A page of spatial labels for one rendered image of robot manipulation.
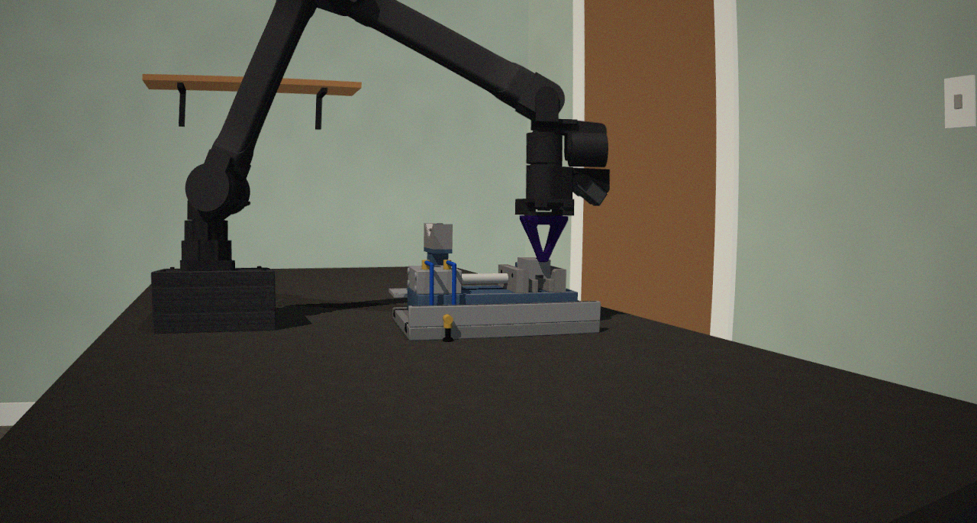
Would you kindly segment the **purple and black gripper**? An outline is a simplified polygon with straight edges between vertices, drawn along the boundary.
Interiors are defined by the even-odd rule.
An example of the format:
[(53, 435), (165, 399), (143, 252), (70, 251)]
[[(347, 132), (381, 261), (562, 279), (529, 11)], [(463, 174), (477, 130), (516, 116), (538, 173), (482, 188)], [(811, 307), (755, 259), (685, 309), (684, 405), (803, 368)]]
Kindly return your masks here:
[[(526, 198), (515, 199), (515, 214), (520, 215), (520, 221), (526, 231), (535, 257), (540, 262), (548, 262), (557, 244), (559, 235), (564, 231), (568, 216), (575, 216), (575, 199), (551, 198), (551, 166), (562, 166), (561, 163), (526, 165)], [(535, 212), (550, 211), (552, 212)], [(539, 224), (550, 224), (547, 245), (542, 252), (540, 235), (537, 231)]]

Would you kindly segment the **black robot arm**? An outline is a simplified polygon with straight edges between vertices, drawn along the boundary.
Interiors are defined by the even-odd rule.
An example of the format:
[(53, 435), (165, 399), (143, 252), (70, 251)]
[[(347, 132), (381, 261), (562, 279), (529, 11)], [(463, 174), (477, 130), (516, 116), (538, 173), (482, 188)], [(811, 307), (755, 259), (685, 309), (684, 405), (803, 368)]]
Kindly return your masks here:
[[(606, 167), (606, 125), (559, 119), (565, 96), (557, 82), (510, 63), (402, 2), (276, 0), (218, 139), (205, 163), (186, 178), (188, 220), (180, 270), (181, 261), (196, 261), (182, 262), (182, 270), (235, 270), (231, 241), (227, 239), (228, 221), (224, 219), (250, 205), (247, 175), (257, 139), (316, 8), (350, 16), (376, 29), (486, 89), (530, 119), (533, 132), (527, 133), (526, 163), (562, 164), (564, 136), (564, 157), (569, 166)], [(552, 199), (572, 199), (574, 192), (590, 205), (600, 206), (608, 190), (610, 170), (551, 166)]]

